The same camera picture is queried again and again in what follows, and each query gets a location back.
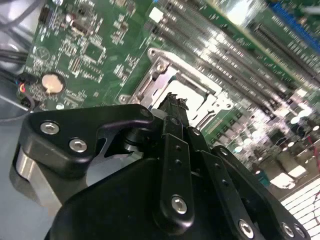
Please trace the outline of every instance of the electronic component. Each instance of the electronic component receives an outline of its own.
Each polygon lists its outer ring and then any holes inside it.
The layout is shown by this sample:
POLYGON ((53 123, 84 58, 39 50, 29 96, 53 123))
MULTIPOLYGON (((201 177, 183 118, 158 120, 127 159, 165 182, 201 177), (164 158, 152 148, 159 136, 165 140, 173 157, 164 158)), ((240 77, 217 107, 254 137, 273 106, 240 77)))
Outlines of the electronic component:
POLYGON ((88 4, 82 3, 78 8, 77 13, 81 16, 90 16, 92 13, 92 7, 88 4))
POLYGON ((129 0, 126 3, 126 11, 132 16, 136 12, 136 3, 133 0, 129 0))
POLYGON ((103 57, 105 51, 106 49, 104 47, 90 42, 84 51, 84 58, 91 62, 97 63, 103 57))
POLYGON ((320 46, 316 39, 310 36, 309 33, 305 31, 305 29, 296 23, 295 19, 285 10, 282 8, 279 2, 271 3, 271 9, 279 15, 305 42, 313 48, 315 51, 320 53, 320 46))
POLYGON ((317 124, 315 121, 308 119, 307 120, 308 126, 312 129, 312 131, 318 131, 319 130, 319 124, 317 124))
POLYGON ((259 150, 257 150, 257 149, 253 150, 253 154, 256 157, 256 159, 258 159, 258 161, 262 161, 263 157, 262 157, 259 150))
POLYGON ((92 29, 89 23, 85 23, 81 20, 75 19, 72 24, 72 30, 82 36, 90 35, 92 33, 92 29))
POLYGON ((55 72, 48 72, 44 74, 42 76, 41 83, 47 94, 58 94, 65 86, 64 78, 55 72))
POLYGON ((115 0, 115 4, 117 4, 119 7, 122 7, 125 5, 127 0, 115 0))
POLYGON ((50 23, 52 14, 53 14, 53 10, 48 5, 45 5, 43 8, 41 8, 39 19, 38 19, 39 23, 48 25, 50 23))

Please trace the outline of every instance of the black cable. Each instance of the black cable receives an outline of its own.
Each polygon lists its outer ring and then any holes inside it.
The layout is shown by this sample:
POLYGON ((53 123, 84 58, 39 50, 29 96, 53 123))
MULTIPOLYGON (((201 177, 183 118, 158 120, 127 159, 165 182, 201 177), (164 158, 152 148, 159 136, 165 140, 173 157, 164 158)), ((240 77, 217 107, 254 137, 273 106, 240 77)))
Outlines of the black cable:
POLYGON ((0 23, 0 31, 6 31, 8 29, 14 28, 18 26, 26 17, 28 17, 38 6, 43 4, 45 0, 35 0, 20 16, 16 19, 7 22, 7 23, 0 23))
POLYGON ((32 44, 26 38, 21 36, 20 34, 16 33, 13 29, 7 29, 4 31, 13 41, 15 41, 20 47, 24 48, 25 50, 29 51, 32 44))
POLYGON ((21 52, 21 51, 12 51, 12 50, 6 50, 6 49, 0 49, 0 56, 11 56, 11 57, 22 57, 22 58, 26 58, 28 57, 28 53, 27 52, 21 52))
POLYGON ((35 109, 35 101, 32 98, 32 96, 30 96, 28 93, 24 92, 23 95, 30 101, 30 108, 28 109, 27 112, 25 112, 24 114, 20 115, 20 116, 15 116, 15 117, 9 117, 9 118, 2 118, 0 119, 0 124, 3 123, 9 123, 9 122, 13 122, 13 121, 17 121, 17 120, 21 120, 23 119, 26 115, 28 115, 29 113, 31 113, 31 111, 33 111, 35 109))
POLYGON ((13 58, 9 56, 0 56, 0 61, 6 62, 6 63, 13 63, 13 64, 26 64, 26 58, 13 58))

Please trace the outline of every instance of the hole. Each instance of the hole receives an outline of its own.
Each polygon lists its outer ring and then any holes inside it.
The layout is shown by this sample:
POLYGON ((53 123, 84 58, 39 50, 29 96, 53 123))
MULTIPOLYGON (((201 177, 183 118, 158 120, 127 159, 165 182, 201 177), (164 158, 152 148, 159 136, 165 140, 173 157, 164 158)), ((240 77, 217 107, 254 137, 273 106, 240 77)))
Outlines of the hole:
POLYGON ((226 187, 229 186, 229 183, 228 183, 226 180, 224 180, 224 179, 222 179, 222 183, 223 183, 226 187))
POLYGON ((179 159, 176 159, 176 160, 175 160, 175 164, 177 164, 177 165, 181 166, 181 165, 182 165, 182 161, 181 161, 181 160, 179 160, 179 159))
POLYGON ((50 130, 50 131, 55 130, 55 128, 52 125, 49 125, 49 124, 45 125, 45 129, 50 130))
POLYGON ((158 92, 158 89, 154 91, 154 93, 152 94, 152 96, 156 95, 157 92, 158 92))

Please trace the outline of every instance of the wire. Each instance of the wire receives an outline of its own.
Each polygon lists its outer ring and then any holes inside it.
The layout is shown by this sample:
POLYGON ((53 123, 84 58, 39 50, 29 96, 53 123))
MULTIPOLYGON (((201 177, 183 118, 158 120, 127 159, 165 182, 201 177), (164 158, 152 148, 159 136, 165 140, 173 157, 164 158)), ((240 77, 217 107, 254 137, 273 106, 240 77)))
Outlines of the wire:
POLYGON ((8 82, 11 82, 14 85, 17 85, 17 83, 15 82, 16 76, 11 72, 3 69, 2 67, 0 67, 0 77, 1 79, 7 80, 8 82))
POLYGON ((3 56, 0 55, 0 61, 6 62, 6 63, 13 63, 13 64, 26 64, 27 58, 22 57, 9 57, 9 56, 3 56))
POLYGON ((15 117, 10 117, 10 118, 2 118, 2 119, 0 119, 0 124, 21 120, 35 109, 36 104, 35 104, 35 101, 32 98, 32 96, 30 96, 26 92, 23 92, 22 94, 30 101, 30 108, 28 109, 28 111, 20 116, 15 116, 15 117))
POLYGON ((9 3, 12 3, 12 2, 14 2, 14 1, 16 1, 16 0, 0 0, 0 5, 2 5, 2 4, 9 4, 9 3))
POLYGON ((18 26, 23 20, 26 19, 38 6, 44 3, 45 0, 35 0, 20 16, 16 19, 7 22, 7 23, 0 23, 0 31, 6 31, 8 29, 14 28, 18 26))
POLYGON ((26 92, 26 88, 25 88, 25 84, 24 83, 22 83, 21 85, 20 85, 20 92, 22 92, 23 94, 26 92))
POLYGON ((0 49, 0 56, 2 56, 2 55, 4 57, 7 57, 8 55, 11 56, 11 57, 23 57, 23 58, 28 57, 28 53, 27 52, 0 49))
POLYGON ((12 29, 8 29, 4 31, 4 33, 7 34, 16 44, 18 44, 23 49, 28 51, 31 48, 31 43, 12 29))

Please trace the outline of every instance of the screw head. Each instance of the screw head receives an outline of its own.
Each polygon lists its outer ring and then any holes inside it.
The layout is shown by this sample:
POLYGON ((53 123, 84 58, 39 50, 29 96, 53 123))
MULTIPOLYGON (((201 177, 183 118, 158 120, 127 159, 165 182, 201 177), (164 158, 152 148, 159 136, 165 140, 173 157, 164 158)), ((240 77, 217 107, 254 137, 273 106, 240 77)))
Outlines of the screw head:
POLYGON ((302 229, 301 229, 297 224, 294 224, 294 229, 297 231, 297 233, 298 233, 301 237, 303 237, 303 238, 306 237, 306 234, 304 233, 304 231, 302 231, 302 229))
POLYGON ((156 66, 156 70, 157 70, 159 73, 162 73, 162 72, 164 72, 164 71, 166 70, 166 67, 165 67, 163 64, 159 63, 159 64, 156 66))
POLYGON ((179 125, 179 122, 178 122, 178 120, 176 118, 171 117, 170 120, 171 120, 171 122, 173 122, 173 124, 179 125))
POLYGON ((145 116, 145 117, 149 117, 150 112, 147 109, 141 109, 140 113, 145 116))
POLYGON ((192 131, 193 131, 193 133, 194 133, 195 135, 200 136, 200 132, 199 132, 198 129, 194 128, 194 129, 192 129, 192 131))
POLYGON ((243 232, 243 234, 246 235, 246 237, 248 239, 254 238, 255 233, 254 233, 252 227, 245 220, 240 219, 239 228, 240 228, 241 232, 243 232))
POLYGON ((294 232, 292 231, 292 229, 285 223, 283 222, 281 224, 281 227, 283 229, 283 231, 291 238, 293 238, 295 236, 294 232))
POLYGON ((228 156, 228 152, 224 148, 220 148, 220 151, 223 155, 228 156))
POLYGON ((49 135, 55 135, 59 132, 60 128, 54 122, 46 121, 40 125, 40 129, 43 133, 49 135))
POLYGON ((62 103, 58 103, 56 106, 55 106, 55 108, 57 109, 57 110, 63 110, 63 109, 65 109, 65 105, 63 105, 62 103))
POLYGON ((52 0, 52 2, 57 6, 61 6, 64 3, 64 0, 52 0))
POLYGON ((181 197, 174 196, 171 200, 171 205, 178 214, 182 215, 187 212, 187 204, 181 197))
POLYGON ((72 139, 69 142, 69 147, 77 153, 83 153, 85 150, 87 150, 87 144, 85 143, 85 141, 79 138, 72 139))

